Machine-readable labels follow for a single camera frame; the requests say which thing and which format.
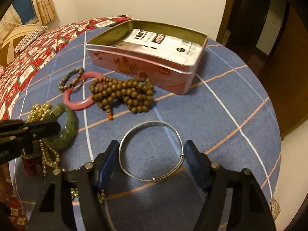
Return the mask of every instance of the striped pillow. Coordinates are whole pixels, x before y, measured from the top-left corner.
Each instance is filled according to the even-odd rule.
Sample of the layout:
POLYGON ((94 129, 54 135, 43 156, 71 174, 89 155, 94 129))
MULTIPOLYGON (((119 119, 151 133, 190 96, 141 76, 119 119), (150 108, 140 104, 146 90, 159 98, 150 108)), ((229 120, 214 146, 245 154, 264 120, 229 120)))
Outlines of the striped pillow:
POLYGON ((17 52, 21 53, 27 46, 29 46, 37 37, 42 35, 46 29, 49 27, 47 26, 41 26, 35 30, 33 30, 31 33, 27 34, 16 46, 14 49, 15 54, 17 52))

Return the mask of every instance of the door frame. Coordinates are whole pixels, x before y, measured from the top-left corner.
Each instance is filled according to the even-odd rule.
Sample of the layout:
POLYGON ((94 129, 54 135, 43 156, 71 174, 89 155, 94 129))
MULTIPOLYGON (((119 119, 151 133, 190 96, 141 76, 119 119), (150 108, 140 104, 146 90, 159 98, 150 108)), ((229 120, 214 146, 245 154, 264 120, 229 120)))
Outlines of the door frame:
POLYGON ((224 7, 224 14, 221 19, 221 24, 219 27, 219 31, 216 37, 216 41, 219 43, 222 43, 222 40, 224 39, 224 34, 227 30, 227 26, 229 23, 232 7, 233 7, 234 0, 226 0, 226 5, 224 7))

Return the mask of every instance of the pink bangle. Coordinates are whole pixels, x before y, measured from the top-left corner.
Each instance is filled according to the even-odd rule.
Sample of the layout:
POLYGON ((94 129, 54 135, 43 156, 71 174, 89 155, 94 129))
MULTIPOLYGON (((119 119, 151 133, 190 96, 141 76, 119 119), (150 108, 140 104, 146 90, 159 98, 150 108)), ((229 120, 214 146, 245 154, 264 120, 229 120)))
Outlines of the pink bangle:
MULTIPOLYGON (((88 78, 104 78, 104 75, 99 73, 99 72, 88 71, 88 72, 85 72, 85 73, 82 74, 80 81, 83 81, 83 80, 88 79, 88 78)), ((64 91, 64 94, 63 94, 63 103, 66 106, 68 106, 71 110, 84 109, 84 108, 91 106, 94 103, 94 101, 92 100, 92 96, 89 96, 84 101, 71 102, 70 101, 70 93, 72 92, 73 89, 74 88, 66 89, 64 91)))

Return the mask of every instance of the round table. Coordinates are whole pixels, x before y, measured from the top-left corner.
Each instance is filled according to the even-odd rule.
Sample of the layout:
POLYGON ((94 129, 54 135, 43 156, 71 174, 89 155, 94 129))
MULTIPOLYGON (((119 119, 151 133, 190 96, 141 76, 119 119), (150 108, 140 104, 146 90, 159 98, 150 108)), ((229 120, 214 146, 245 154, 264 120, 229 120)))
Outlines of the round table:
MULTIPOLYGON (((84 41, 106 28, 86 32, 71 42, 32 79, 21 93, 12 118, 30 111, 35 103, 62 102, 58 84, 70 70, 84 67, 109 77, 127 76, 96 67, 84 48, 84 41)), ((114 120, 96 105, 76 111, 78 134, 71 148, 61 152, 61 167, 79 168, 104 152, 112 140, 121 141, 138 123, 161 120, 171 124, 183 142, 192 140, 200 152, 226 169, 252 170, 269 202, 277 184, 281 141, 275 112, 261 83, 232 51, 209 40, 192 87, 186 95, 175 95, 155 87, 154 104, 148 113, 134 115, 124 104, 113 108, 114 120)), ((72 101, 90 95, 90 82, 74 90, 72 101)), ((64 117, 59 119, 64 126, 64 117)), ((122 163, 134 175, 153 178, 169 171, 179 160, 173 135, 163 127, 151 127, 134 135, 123 153, 122 163)), ((34 207, 39 177, 28 177, 20 159, 10 162, 13 185, 26 215, 34 207)), ((171 177, 158 183, 135 180, 116 168, 106 188, 103 209, 113 230, 192 230, 205 194, 195 184, 187 162, 171 177)), ((228 191, 221 229, 228 220, 231 191, 228 191)), ((83 230, 79 203, 73 202, 79 230, 83 230)))

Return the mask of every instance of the red patterned bedspread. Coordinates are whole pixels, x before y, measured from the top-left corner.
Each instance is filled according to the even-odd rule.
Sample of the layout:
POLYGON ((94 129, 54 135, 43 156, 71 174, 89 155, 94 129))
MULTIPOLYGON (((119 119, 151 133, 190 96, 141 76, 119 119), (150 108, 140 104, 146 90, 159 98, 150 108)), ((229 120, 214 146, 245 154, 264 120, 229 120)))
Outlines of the red patterned bedspread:
POLYGON ((0 78, 0 120, 11 117, 15 102, 30 79, 69 42, 87 30, 114 26, 127 20, 130 19, 126 17, 94 18, 65 25, 36 39, 16 56, 0 78))

